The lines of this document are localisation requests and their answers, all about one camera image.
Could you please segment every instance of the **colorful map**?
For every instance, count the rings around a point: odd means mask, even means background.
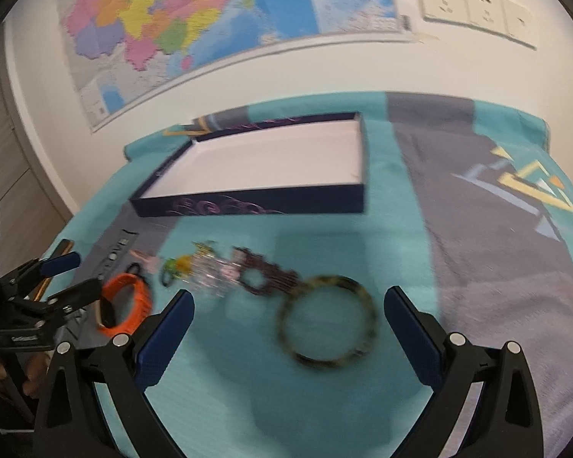
[[[60,0],[66,54],[94,129],[139,97],[282,41],[401,31],[393,0]]]

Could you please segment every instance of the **silver screw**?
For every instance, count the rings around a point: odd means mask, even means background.
[[[520,353],[520,351],[522,351],[522,348],[520,348],[520,345],[516,341],[508,342],[507,348],[509,351],[511,351],[515,355],[517,355],[518,353]]]
[[[117,347],[125,346],[128,344],[129,336],[127,334],[117,334],[112,338],[112,344]]]
[[[70,350],[70,343],[68,341],[60,342],[57,346],[57,352],[61,355],[68,353]]]
[[[467,342],[467,338],[463,336],[460,332],[453,332],[450,334],[450,342],[455,346],[462,346]]]

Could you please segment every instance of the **electrical socket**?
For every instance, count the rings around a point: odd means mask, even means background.
[[[469,9],[469,24],[507,35],[502,0],[466,0]]]
[[[533,14],[509,0],[503,0],[503,9],[505,10],[508,36],[535,47],[536,29]]]
[[[427,20],[467,24],[465,0],[420,0],[422,15]]]

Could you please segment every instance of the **white wall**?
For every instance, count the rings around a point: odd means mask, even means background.
[[[331,45],[231,65],[136,106],[93,135],[65,66],[56,0],[20,0],[13,8],[8,71],[31,141],[73,212],[125,163],[123,145],[132,140],[212,111],[332,91],[451,94],[519,108],[549,123],[551,154],[573,180],[573,21],[557,0],[513,1],[538,21],[537,51],[421,22],[414,44]]]

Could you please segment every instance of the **open box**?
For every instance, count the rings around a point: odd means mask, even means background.
[[[333,113],[201,135],[130,201],[141,217],[362,213],[362,129],[358,113]]]

